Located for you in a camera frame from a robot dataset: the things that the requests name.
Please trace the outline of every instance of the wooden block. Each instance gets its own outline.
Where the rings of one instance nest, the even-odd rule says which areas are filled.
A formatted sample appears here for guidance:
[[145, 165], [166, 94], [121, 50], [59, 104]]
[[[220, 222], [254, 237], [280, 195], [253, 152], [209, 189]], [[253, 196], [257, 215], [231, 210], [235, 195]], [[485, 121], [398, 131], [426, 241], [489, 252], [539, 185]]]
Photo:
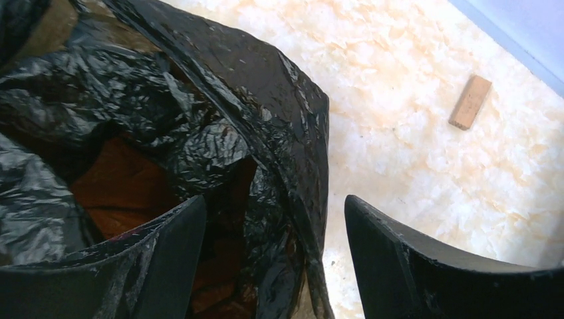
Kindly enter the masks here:
[[472, 127], [491, 87], [490, 81], [477, 75], [471, 77], [448, 122], [464, 131]]

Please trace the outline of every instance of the crumpled plastic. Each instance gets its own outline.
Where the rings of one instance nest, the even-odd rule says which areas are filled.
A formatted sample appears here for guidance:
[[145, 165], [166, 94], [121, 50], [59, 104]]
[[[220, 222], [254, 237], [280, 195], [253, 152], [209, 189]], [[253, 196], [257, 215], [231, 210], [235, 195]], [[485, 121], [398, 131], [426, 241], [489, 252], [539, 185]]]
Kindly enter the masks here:
[[[171, 208], [141, 204], [169, 187], [206, 198], [203, 263], [243, 243], [231, 306], [194, 301], [194, 318], [290, 318], [305, 290], [334, 317], [329, 99], [283, 53], [155, 0], [0, 0], [0, 19], [0, 262], [99, 243]], [[135, 178], [160, 186], [120, 201], [112, 183]]]

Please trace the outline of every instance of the wood shavings floor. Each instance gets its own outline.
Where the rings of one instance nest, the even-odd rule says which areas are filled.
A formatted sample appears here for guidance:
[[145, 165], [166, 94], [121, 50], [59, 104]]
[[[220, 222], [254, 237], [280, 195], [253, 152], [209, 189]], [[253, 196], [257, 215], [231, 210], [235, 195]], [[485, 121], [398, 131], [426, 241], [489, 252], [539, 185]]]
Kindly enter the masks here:
[[[447, 0], [166, 2], [275, 45], [331, 98], [324, 260], [337, 318], [364, 318], [348, 194], [482, 256], [562, 260], [564, 100]], [[448, 117], [472, 73], [493, 86], [463, 132]]]

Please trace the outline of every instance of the black plastic bag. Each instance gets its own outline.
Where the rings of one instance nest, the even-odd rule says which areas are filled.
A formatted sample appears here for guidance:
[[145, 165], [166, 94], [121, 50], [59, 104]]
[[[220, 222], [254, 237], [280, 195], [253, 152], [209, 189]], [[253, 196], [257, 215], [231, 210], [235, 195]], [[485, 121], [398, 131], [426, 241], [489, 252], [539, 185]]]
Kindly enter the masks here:
[[50, 0], [0, 1], [0, 65], [23, 47], [49, 4]]
[[0, 134], [0, 163], [0, 266], [55, 261], [100, 240], [39, 156]]
[[[206, 234], [231, 229], [229, 236], [244, 238], [245, 258], [231, 300], [253, 305], [247, 318], [290, 318], [305, 276], [317, 318], [333, 318], [321, 263], [329, 182], [327, 96], [275, 47], [242, 31], [159, 1], [104, 0], [107, 8], [98, 1], [71, 2], [78, 19], [75, 9], [65, 13], [69, 3], [53, 0], [41, 21], [29, 17], [22, 26], [28, 33], [35, 26], [36, 33], [19, 45], [23, 49], [0, 61], [11, 60], [0, 64], [0, 133], [8, 137], [0, 139], [0, 147], [17, 145], [44, 162], [45, 172], [56, 174], [51, 184], [28, 174], [30, 185], [42, 185], [49, 195], [57, 187], [68, 191], [66, 185], [73, 190], [118, 140], [164, 170], [179, 200], [205, 196], [211, 209]], [[0, 13], [10, 3], [0, 0]], [[54, 23], [49, 17], [68, 17], [57, 21], [64, 32], [37, 35]], [[51, 45], [37, 46], [33, 39]], [[5, 184], [20, 178], [11, 171], [0, 174], [0, 187], [9, 187], [0, 193], [2, 236], [3, 212], [16, 209], [6, 194], [26, 199], [29, 207], [41, 197], [19, 188], [23, 184]], [[62, 232], [66, 241], [81, 243], [65, 246], [65, 253], [98, 238], [88, 215], [72, 196], [68, 200], [65, 218], [84, 222]], [[33, 218], [52, 214], [38, 209]], [[10, 234], [9, 240], [31, 241]], [[213, 247], [204, 242], [201, 260], [213, 256]], [[228, 308], [207, 309], [196, 318], [214, 318]]]

